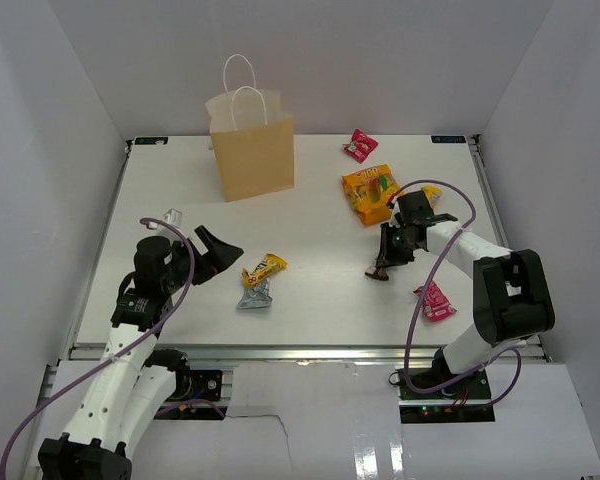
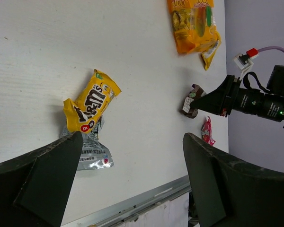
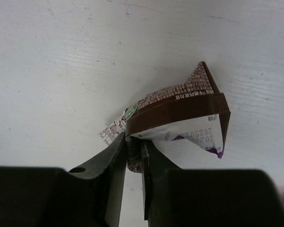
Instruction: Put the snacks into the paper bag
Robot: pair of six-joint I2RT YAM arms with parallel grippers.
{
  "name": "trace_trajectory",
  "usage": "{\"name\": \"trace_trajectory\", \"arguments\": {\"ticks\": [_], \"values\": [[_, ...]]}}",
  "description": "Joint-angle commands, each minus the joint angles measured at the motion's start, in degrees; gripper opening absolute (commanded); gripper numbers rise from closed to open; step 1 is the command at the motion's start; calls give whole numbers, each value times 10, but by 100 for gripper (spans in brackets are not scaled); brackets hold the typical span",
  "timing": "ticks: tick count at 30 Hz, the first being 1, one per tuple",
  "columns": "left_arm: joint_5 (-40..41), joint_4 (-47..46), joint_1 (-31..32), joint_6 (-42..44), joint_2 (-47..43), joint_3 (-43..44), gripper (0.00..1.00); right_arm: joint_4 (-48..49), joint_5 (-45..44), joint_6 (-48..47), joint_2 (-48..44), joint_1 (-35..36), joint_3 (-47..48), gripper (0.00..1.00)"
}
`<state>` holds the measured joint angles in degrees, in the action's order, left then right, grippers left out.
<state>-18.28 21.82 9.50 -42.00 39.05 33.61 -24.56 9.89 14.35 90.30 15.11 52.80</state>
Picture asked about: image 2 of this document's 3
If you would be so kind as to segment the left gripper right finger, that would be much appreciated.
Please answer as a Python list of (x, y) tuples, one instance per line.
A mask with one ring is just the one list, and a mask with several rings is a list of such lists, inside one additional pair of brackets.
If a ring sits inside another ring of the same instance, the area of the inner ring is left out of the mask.
[(284, 173), (215, 148), (192, 133), (183, 152), (202, 227), (284, 227)]

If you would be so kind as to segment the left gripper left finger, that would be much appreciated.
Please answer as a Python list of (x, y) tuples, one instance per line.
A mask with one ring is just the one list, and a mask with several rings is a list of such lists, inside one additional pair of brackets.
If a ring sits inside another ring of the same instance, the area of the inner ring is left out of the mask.
[(0, 227), (59, 227), (82, 145), (75, 132), (0, 163)]

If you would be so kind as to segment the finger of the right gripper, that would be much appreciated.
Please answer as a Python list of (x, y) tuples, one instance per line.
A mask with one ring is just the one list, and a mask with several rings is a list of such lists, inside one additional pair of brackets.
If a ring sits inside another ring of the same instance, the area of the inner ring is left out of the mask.
[(232, 110), (233, 88), (234, 76), (227, 75), (214, 91), (191, 102), (190, 107), (219, 116), (228, 116)]

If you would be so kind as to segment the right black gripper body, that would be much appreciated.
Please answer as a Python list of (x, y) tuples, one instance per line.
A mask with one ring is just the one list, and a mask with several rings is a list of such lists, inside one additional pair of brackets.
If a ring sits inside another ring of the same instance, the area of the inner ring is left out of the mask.
[(223, 98), (223, 116), (230, 115), (232, 110), (256, 115), (264, 93), (258, 89), (240, 88), (241, 81), (233, 75), (227, 75), (224, 82), (226, 89)]

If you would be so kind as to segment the pink snack packet front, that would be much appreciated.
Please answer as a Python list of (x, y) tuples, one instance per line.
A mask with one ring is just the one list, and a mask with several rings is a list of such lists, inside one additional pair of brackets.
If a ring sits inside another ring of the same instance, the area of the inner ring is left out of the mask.
[(209, 116), (206, 117), (203, 127), (201, 129), (202, 140), (209, 145), (213, 146), (215, 144), (215, 140), (212, 137), (212, 121)]

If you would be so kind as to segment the yellow M&M's packet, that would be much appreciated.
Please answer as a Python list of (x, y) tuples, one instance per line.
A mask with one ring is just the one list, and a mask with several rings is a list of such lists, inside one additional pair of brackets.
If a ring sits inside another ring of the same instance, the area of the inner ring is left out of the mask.
[(90, 133), (110, 102), (120, 93), (119, 86), (107, 74), (94, 70), (77, 99), (68, 98), (63, 102), (68, 131)]

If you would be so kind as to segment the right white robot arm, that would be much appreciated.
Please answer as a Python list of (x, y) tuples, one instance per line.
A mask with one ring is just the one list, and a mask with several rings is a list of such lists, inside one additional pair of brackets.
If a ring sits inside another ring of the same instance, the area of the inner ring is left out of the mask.
[(190, 106), (219, 116), (228, 116), (232, 110), (235, 110), (282, 122), (284, 121), (284, 66), (274, 66), (266, 87), (261, 85), (254, 72), (248, 72), (241, 79), (227, 75), (214, 91), (193, 101)]

